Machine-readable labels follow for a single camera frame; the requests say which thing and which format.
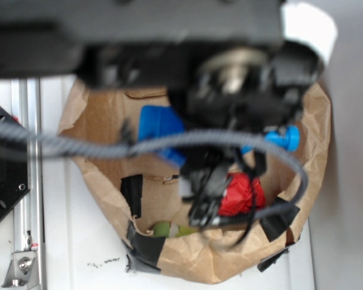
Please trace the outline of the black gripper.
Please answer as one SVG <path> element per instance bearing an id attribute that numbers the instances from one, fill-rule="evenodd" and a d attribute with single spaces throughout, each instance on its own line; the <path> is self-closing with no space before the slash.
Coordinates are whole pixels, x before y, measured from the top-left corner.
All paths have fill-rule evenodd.
<path id="1" fill-rule="evenodd" d="M 234 48 L 212 56 L 196 70 L 193 87 L 173 92 L 170 101 L 186 125 L 191 142 L 181 148 L 181 174 L 191 184 L 189 222 L 195 227 L 253 222 L 258 213 L 220 217 L 231 182 L 232 164 L 250 178 L 266 171 L 266 155 L 275 154 L 298 168 L 285 150 L 266 141 L 267 129 L 285 129 L 303 112 L 303 94 L 324 65 L 310 48 L 285 43 L 274 55 Z"/>

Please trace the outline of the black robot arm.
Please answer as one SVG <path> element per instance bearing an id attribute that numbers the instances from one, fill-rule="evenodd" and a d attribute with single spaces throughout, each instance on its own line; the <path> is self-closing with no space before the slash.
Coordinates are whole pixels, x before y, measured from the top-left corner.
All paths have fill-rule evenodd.
<path id="1" fill-rule="evenodd" d="M 165 88 L 185 129 L 136 144 L 98 146 L 23 134 L 0 125 L 0 137 L 38 140 L 58 155 L 124 158 L 174 148 L 186 159 L 193 227 L 251 223 L 290 211 L 308 178 L 299 162 L 266 140 L 303 111 L 303 94 L 329 62 L 333 39 L 320 40 L 308 16 L 321 10 L 287 1 L 0 1 L 0 79 L 73 74 L 93 89 Z M 266 155 L 299 174 L 294 198 L 262 210 L 218 214 L 237 163 L 251 178 Z"/>

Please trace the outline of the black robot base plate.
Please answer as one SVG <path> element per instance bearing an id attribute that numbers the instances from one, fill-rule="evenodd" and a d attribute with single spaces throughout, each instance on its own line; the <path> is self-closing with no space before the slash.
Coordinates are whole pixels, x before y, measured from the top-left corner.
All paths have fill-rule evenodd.
<path id="1" fill-rule="evenodd" d="M 29 192 L 28 148 L 0 138 L 0 223 Z"/>

